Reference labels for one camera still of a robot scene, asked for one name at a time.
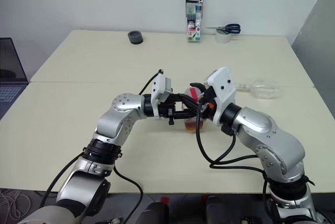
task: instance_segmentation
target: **robotic arm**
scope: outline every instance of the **robotic arm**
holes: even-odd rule
[[[228,68],[212,73],[205,86],[191,85],[203,92],[199,101],[201,116],[222,126],[225,133],[234,132],[259,157],[278,218],[302,216],[301,220],[322,223],[306,184],[302,162],[305,151],[301,143],[281,130],[270,116],[234,104],[236,88]],[[183,102],[188,109],[176,111],[175,102]],[[110,188],[105,177],[122,156],[121,146],[133,124],[155,116],[169,118],[169,125],[173,125],[174,119],[194,117],[197,107],[190,97],[173,94],[171,80],[162,73],[155,78],[151,94],[117,96],[98,121],[91,142],[61,187],[56,205],[42,207],[19,223],[80,223],[85,216],[97,214]]]

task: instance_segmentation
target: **white table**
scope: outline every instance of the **white table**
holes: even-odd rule
[[[202,82],[229,66],[236,83],[255,79],[281,86],[313,87],[285,37],[234,36],[219,44],[213,35],[188,43],[184,34],[143,32],[132,45],[126,32],[74,30],[32,77],[32,82],[144,84],[158,69],[173,82]]]
[[[185,84],[174,83],[173,87],[176,92],[183,91]],[[112,99],[123,92],[137,93],[140,88],[137,84],[29,84],[0,121],[0,187],[46,190],[61,168],[87,146]],[[282,92],[275,100],[237,93],[237,104],[268,113],[297,137],[306,150],[306,175],[316,183],[311,190],[334,192],[334,118],[314,88],[283,87]],[[209,121],[201,137],[212,158],[231,142]],[[118,169],[138,181],[146,193],[259,193],[262,189],[263,178],[257,172],[210,169],[182,120],[176,120],[175,126],[169,126],[167,119],[136,122],[122,152],[116,162]],[[229,158],[244,154],[251,151],[237,141]],[[260,167],[257,159],[241,164]],[[111,192],[137,192],[113,173],[109,181]]]

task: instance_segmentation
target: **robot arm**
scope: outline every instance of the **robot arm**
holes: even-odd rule
[[[206,79],[206,87],[194,85],[203,92],[202,117],[231,129],[261,160],[278,215],[305,215],[316,220],[304,180],[305,151],[301,143],[277,127],[270,116],[234,104],[236,88],[228,68],[212,73]],[[176,111],[175,102],[183,102],[188,109]],[[121,146],[133,124],[155,116],[169,118],[169,125],[173,125],[174,119],[194,117],[197,106],[186,95],[173,94],[171,80],[163,74],[157,75],[151,94],[117,96],[98,121],[91,142],[61,187],[56,205],[40,208],[20,223],[80,223],[85,216],[97,214],[110,188],[105,177],[111,174],[114,161],[122,156]]]

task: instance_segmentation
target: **black tape roll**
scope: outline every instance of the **black tape roll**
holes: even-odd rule
[[[128,38],[132,44],[140,44],[143,42],[142,34],[140,31],[137,30],[129,32]]]

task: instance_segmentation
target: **laptop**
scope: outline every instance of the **laptop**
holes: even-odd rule
[[[23,71],[11,38],[0,38],[0,119],[27,87]]]

